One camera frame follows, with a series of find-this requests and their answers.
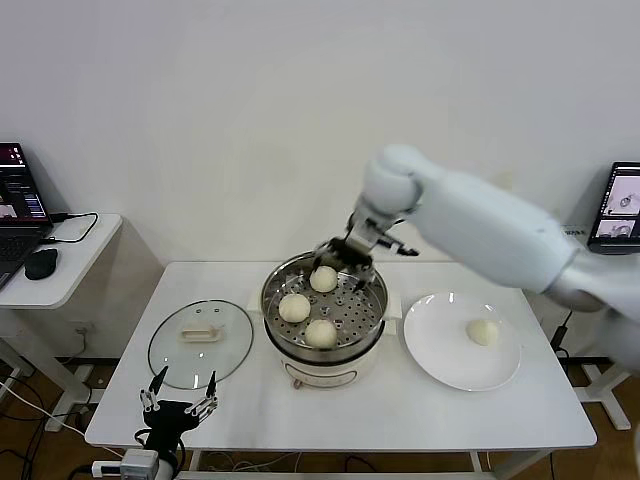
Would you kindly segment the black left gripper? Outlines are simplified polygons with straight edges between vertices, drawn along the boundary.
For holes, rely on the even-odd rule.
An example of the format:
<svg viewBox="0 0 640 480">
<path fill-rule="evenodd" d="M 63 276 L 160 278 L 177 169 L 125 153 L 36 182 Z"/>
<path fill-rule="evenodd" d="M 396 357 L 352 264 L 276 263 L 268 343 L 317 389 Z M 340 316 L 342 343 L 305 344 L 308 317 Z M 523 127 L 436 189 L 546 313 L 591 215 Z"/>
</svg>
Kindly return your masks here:
<svg viewBox="0 0 640 480">
<path fill-rule="evenodd" d="M 198 427 L 203 415 L 210 415 L 218 407 L 216 371 L 211 374 L 205 395 L 195 403 L 158 400 L 167 371 L 165 365 L 139 394 L 143 421 L 150 430 L 144 445 L 155 451 L 176 451 L 182 435 Z"/>
</svg>

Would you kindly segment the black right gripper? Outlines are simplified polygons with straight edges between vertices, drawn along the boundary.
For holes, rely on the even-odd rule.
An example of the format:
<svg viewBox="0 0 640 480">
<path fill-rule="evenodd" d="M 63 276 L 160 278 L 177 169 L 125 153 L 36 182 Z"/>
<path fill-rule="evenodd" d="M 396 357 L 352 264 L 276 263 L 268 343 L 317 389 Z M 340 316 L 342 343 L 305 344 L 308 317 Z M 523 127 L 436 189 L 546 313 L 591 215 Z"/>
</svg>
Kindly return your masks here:
<svg viewBox="0 0 640 480">
<path fill-rule="evenodd" d="M 391 250 L 393 240 L 387 234 L 393 227 L 393 216 L 374 210 L 355 209 L 350 215 L 346 233 L 321 243 L 313 256 L 313 271 L 321 266 L 340 263 L 349 267 L 356 279 L 354 291 L 361 291 L 375 280 L 376 270 L 372 261 L 376 248 Z"/>
</svg>

